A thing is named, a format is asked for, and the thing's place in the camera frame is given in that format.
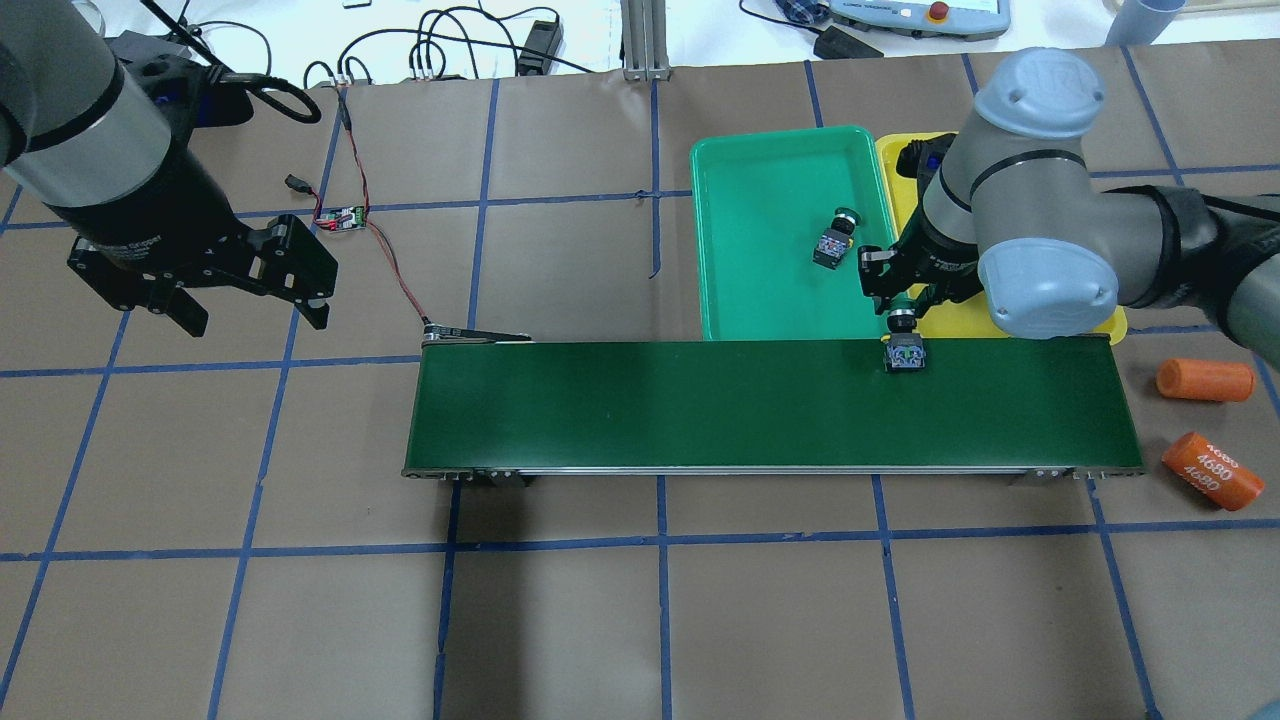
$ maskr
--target orange cylinder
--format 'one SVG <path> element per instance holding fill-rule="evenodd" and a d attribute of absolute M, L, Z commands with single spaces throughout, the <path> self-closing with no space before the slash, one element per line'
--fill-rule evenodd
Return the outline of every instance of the orange cylinder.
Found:
<path fill-rule="evenodd" d="M 1160 460 L 1193 488 L 1226 510 L 1239 510 L 1267 487 L 1252 470 L 1233 460 L 1199 433 L 1187 433 Z"/>
<path fill-rule="evenodd" d="M 1165 397 L 1240 402 L 1253 395 L 1257 377 L 1244 363 L 1170 357 L 1160 364 L 1156 389 Z"/>

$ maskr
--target tiled surface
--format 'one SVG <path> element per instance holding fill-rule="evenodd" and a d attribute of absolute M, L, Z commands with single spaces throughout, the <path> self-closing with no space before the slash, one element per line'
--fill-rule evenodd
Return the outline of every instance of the tiled surface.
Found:
<path fill-rule="evenodd" d="M 219 717 L 431 716 L 439 556 L 255 560 Z"/>
<path fill-rule="evenodd" d="M 671 603 L 677 717 L 902 716 L 879 544 L 676 547 Z"/>
<path fill-rule="evenodd" d="M 58 562 L 0 717 L 202 716 L 234 560 Z"/>
<path fill-rule="evenodd" d="M 1097 538 L 893 543 L 920 720 L 1142 717 Z"/>
<path fill-rule="evenodd" d="M 1085 51 L 1111 96 L 1087 143 L 1096 184 L 1280 190 L 1256 119 L 1275 47 L 1133 51 L 1176 168 L 1124 54 Z M 678 68 L 655 92 L 616 74 L 493 88 L 352 91 L 356 135 L 392 205 L 374 219 L 431 318 L 543 341 L 701 337 L 701 137 L 814 127 L 815 102 L 828 126 L 947 129 L 970 101 L 956 56 Z M 329 202 L 356 201 L 317 92 L 317 126 L 260 111 L 197 135 L 236 210 L 302 209 L 289 172 L 328 169 Z M 1198 719 L 1280 694 L 1275 491 L 1216 511 L 1151 462 L 1197 429 L 1263 478 L 1280 466 L 1265 383 L 1230 406 L 1151 391 L 1167 356 L 1253 363 L 1198 310 L 1133 311 L 1116 347 L 1146 477 L 456 489 L 399 477 L 420 325 L 372 238 L 321 237 L 342 264 L 324 332 L 276 300 L 202 292 L 204 340 L 140 313 L 119 334 L 65 268 L 70 231 L 24 225 L 50 215 L 22 199 L 0 228 L 3 720 L 426 717 L 436 693 L 442 717 Z M 928 432 L 927 414 L 901 432 Z"/>

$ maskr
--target green tray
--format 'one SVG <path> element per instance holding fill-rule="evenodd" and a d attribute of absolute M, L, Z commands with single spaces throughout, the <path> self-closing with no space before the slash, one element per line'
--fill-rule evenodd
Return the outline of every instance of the green tray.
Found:
<path fill-rule="evenodd" d="M 878 338 L 858 265 L 813 263 L 837 206 L 859 245 L 888 247 L 892 223 L 876 142 L 855 126 L 712 137 L 690 154 L 707 340 Z"/>
<path fill-rule="evenodd" d="M 1142 465 L 1106 338 L 431 346 L 404 473 L 1019 473 Z"/>

